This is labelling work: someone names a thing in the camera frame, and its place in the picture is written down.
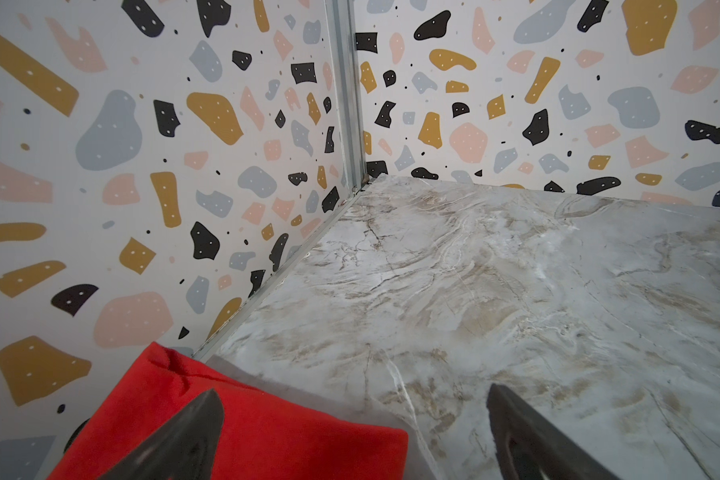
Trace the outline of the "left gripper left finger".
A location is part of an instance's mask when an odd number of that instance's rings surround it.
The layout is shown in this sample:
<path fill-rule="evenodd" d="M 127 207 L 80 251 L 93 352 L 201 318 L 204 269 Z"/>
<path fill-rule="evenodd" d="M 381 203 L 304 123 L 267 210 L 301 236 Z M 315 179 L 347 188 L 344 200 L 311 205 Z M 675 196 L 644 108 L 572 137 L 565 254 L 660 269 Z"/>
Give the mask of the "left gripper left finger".
<path fill-rule="evenodd" d="M 203 392 L 101 477 L 209 479 L 224 422 L 218 393 Z"/>

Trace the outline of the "red t shirt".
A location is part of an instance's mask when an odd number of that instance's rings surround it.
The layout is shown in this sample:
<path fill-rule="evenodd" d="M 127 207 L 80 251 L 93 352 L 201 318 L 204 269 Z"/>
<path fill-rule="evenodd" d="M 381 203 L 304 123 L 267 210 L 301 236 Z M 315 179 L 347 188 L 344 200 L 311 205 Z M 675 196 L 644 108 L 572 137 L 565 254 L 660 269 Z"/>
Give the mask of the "red t shirt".
<path fill-rule="evenodd" d="M 209 479 L 400 479 L 409 436 L 351 423 L 233 380 L 157 343 L 147 347 L 51 473 L 103 479 L 198 395 L 215 390 L 224 422 Z"/>

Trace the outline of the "left aluminium corner post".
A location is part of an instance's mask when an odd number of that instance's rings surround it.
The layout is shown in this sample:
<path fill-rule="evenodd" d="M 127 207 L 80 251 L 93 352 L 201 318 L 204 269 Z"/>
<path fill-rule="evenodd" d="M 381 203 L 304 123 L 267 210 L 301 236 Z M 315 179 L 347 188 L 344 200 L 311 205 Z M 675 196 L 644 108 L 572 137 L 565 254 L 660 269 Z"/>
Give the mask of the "left aluminium corner post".
<path fill-rule="evenodd" d="M 352 1 L 327 0 L 325 10 L 337 96 L 336 109 L 343 143 L 342 155 L 348 186 L 357 195 L 367 183 L 367 172 Z"/>

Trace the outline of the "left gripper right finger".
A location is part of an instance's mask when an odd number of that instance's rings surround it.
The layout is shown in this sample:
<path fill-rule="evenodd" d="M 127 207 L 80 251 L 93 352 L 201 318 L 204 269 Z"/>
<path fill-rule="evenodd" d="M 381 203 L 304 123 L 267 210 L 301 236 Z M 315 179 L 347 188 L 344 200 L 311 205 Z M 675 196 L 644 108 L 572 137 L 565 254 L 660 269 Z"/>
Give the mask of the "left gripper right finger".
<path fill-rule="evenodd" d="M 614 479 L 616 476 L 506 385 L 486 401 L 504 479 Z"/>

